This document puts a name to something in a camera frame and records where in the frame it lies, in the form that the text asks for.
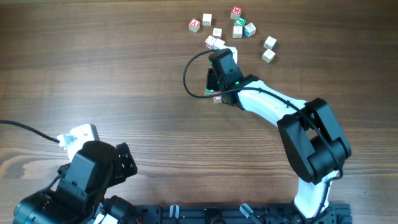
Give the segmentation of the green letter block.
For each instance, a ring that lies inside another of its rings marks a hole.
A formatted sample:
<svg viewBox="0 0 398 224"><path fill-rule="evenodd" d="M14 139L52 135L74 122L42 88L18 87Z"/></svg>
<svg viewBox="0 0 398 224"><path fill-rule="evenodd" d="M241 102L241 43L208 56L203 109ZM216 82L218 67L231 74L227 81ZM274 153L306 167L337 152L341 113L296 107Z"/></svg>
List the green letter block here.
<svg viewBox="0 0 398 224"><path fill-rule="evenodd" d="M209 90L209 89L205 89L205 95L213 95L214 94L214 90Z"/></svg>

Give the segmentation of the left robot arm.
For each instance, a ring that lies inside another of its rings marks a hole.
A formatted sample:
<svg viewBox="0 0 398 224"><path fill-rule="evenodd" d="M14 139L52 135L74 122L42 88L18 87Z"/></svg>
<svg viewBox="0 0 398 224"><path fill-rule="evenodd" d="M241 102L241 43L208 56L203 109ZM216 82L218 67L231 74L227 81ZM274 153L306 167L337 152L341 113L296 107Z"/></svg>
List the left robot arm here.
<svg viewBox="0 0 398 224"><path fill-rule="evenodd" d="M14 223L88 223L108 188L137 174L128 145L88 141L44 189L21 200Z"/></svg>

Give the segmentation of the red letter I block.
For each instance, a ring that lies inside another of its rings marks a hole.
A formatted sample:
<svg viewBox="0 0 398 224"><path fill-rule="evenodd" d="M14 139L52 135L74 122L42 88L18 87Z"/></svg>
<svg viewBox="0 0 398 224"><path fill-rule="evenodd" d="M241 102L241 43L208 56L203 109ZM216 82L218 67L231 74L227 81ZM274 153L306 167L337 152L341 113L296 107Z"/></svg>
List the red letter I block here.
<svg viewBox="0 0 398 224"><path fill-rule="evenodd" d="M215 94L215 96L213 97L213 102L215 103L215 104L218 104L218 103L222 103L223 102L223 100L222 100L222 96L221 95L219 95L219 93L221 93L220 91L215 91L214 92L214 94Z"/></svg>

